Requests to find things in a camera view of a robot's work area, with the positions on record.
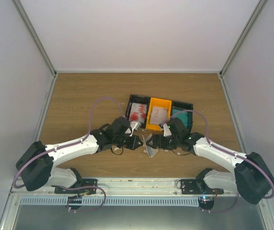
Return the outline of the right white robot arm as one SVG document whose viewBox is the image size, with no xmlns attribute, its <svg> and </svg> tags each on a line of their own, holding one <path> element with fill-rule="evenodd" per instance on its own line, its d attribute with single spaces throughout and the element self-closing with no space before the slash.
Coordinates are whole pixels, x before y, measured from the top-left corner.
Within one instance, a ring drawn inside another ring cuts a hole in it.
<svg viewBox="0 0 274 230">
<path fill-rule="evenodd" d="M 201 194 L 207 194 L 212 189 L 228 190 L 254 205 L 274 196 L 274 177 L 260 154 L 240 153 L 218 145 L 198 132 L 190 132 L 179 118 L 165 123 L 163 134 L 148 137 L 146 146 L 163 150 L 181 148 L 227 169 L 227 172 L 210 168 L 201 171 L 195 183 Z"/>
</svg>

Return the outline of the beige leather card holder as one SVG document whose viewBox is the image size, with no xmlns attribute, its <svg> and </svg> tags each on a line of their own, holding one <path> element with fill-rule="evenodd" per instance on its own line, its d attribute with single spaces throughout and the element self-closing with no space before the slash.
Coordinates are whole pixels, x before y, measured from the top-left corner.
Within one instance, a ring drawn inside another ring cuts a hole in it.
<svg viewBox="0 0 274 230">
<path fill-rule="evenodd" d="M 158 153 L 158 149 L 154 149 L 147 145 L 147 141 L 150 140 L 151 137 L 152 137 L 152 134 L 149 134 L 147 137 L 142 136 L 144 147 L 146 148 L 145 152 L 150 158 L 154 157 Z"/>
</svg>

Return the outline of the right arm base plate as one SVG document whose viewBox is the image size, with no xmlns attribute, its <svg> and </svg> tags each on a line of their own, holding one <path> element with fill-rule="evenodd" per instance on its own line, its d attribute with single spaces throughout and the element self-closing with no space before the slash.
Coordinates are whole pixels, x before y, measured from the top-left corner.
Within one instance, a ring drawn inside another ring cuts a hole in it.
<svg viewBox="0 0 274 230">
<path fill-rule="evenodd" d="M 210 188 L 205 182 L 197 179 L 180 179 L 175 183 L 182 195 L 198 196 L 199 208 L 202 211 L 211 211 L 218 195 L 223 195 L 223 189 Z"/>
</svg>

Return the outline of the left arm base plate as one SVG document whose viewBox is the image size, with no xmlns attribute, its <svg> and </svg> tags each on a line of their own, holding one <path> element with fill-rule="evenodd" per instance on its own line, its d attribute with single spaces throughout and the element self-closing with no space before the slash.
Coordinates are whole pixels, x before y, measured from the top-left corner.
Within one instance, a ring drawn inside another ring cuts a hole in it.
<svg viewBox="0 0 274 230">
<path fill-rule="evenodd" d="M 55 194 L 67 194 L 69 204 L 68 207 L 71 210 L 78 210 L 81 205 L 76 206 L 76 204 L 81 204 L 82 197 L 87 195 L 96 194 L 96 188 L 94 188 L 98 183 L 97 179 L 82 179 L 81 181 L 77 181 L 74 185 L 70 187 L 70 190 L 61 188 L 60 186 L 54 186 Z"/>
</svg>

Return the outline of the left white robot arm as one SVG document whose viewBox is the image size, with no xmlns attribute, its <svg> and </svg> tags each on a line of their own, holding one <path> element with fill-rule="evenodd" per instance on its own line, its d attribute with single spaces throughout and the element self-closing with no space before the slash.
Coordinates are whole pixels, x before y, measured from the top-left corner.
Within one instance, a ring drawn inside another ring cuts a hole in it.
<svg viewBox="0 0 274 230">
<path fill-rule="evenodd" d="M 83 155 L 111 150 L 113 146 L 135 150 L 143 146 L 143 141 L 133 133 L 140 126 L 139 122 L 126 125 L 114 121 L 71 141 L 54 145 L 34 142 L 16 163 L 18 172 L 13 187 L 35 191 L 43 186 L 62 186 L 76 194 L 82 189 L 80 174 L 76 169 L 60 169 L 58 165 Z"/>
</svg>

